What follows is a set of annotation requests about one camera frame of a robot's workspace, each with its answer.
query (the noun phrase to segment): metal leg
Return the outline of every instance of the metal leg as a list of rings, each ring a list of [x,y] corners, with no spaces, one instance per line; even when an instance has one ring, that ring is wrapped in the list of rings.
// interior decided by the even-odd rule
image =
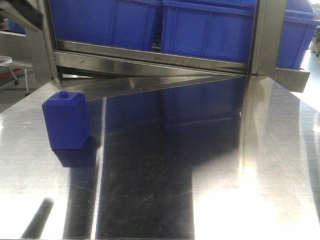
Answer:
[[[28,72],[27,69],[24,69],[24,79],[25,79],[25,87],[26,87],[26,94],[25,96],[29,96],[30,92],[29,92],[29,86],[28,86]]]
[[[8,67],[8,66],[7,66],[6,68],[10,71],[12,77],[14,78],[14,85],[19,85],[19,79],[16,77],[16,75],[15,75],[14,72],[11,70],[11,68]]]
[[[319,51],[318,51],[318,48],[317,48],[317,43],[316,43],[316,39],[315,38],[312,39],[312,46],[313,46],[313,49],[315,50],[315,55],[317,57],[319,57]]]

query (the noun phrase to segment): stainless steel surface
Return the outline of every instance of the stainless steel surface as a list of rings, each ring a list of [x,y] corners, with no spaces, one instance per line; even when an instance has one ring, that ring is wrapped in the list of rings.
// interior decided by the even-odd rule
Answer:
[[[0,55],[31,65],[31,52],[25,34],[0,31]]]
[[[257,0],[249,61],[250,75],[275,77],[286,0]]]
[[[152,64],[165,64],[243,75],[245,75],[248,71],[248,64],[240,62],[205,59],[194,56],[181,56],[160,52],[140,51],[65,40],[57,40],[57,45],[60,51],[143,61]]]
[[[105,75],[135,76],[135,77],[178,77],[178,76],[212,76],[231,75],[230,73],[209,71],[195,68],[185,68],[156,63],[124,60],[84,53],[56,51],[57,66],[78,69],[79,72],[93,72]]]
[[[30,55],[34,75],[38,88],[58,77],[58,70],[54,56],[53,38],[48,1],[29,0],[29,2],[43,14],[42,31],[34,32],[26,29],[27,45],[31,49]]]
[[[43,29],[42,14],[27,0],[0,0],[0,13],[34,32]]]
[[[51,81],[0,114],[0,239],[319,239],[320,113],[255,76],[241,118],[202,118],[241,103],[246,79],[220,78]],[[41,104],[59,90],[86,94],[83,151],[49,147]]]
[[[274,80],[291,92],[303,93],[309,76],[303,69],[276,68]]]

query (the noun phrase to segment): stainless steel table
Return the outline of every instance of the stainless steel table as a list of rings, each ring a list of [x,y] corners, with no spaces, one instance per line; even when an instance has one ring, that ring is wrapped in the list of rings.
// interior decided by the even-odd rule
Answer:
[[[52,81],[0,114],[0,239],[320,238],[320,113],[268,77]],[[81,150],[41,104],[87,97]]]

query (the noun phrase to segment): chair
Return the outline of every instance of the chair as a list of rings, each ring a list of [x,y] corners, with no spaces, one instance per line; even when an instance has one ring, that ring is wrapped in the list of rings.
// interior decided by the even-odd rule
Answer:
[[[11,73],[13,79],[14,79],[14,85],[19,84],[19,79],[16,77],[12,69],[9,67],[9,65],[12,64],[12,58],[9,56],[2,56],[0,55],[0,66],[4,66],[8,69],[8,71]],[[25,79],[25,87],[26,87],[26,93],[25,96],[30,95],[29,93],[29,86],[28,86],[28,71],[27,69],[24,69],[24,79]]]

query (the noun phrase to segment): concrete floor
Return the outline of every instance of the concrete floor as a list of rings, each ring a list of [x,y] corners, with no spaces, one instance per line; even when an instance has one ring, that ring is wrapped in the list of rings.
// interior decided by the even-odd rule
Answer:
[[[33,93],[37,89],[35,74],[32,70],[28,70],[27,72],[29,92]],[[15,80],[12,75],[0,78],[0,113],[25,98],[25,94],[27,93],[25,71],[17,71],[15,75],[19,79],[19,85],[14,84]]]
[[[308,50],[301,68],[310,71],[310,77],[304,92],[293,92],[293,94],[320,112],[320,57],[316,57],[315,53],[311,53]],[[35,81],[35,74],[30,70],[28,72],[29,92],[32,93],[37,89],[37,83]],[[0,113],[25,98],[26,83],[24,71],[16,72],[16,75],[19,76],[19,85],[14,84],[11,75],[0,78]]]

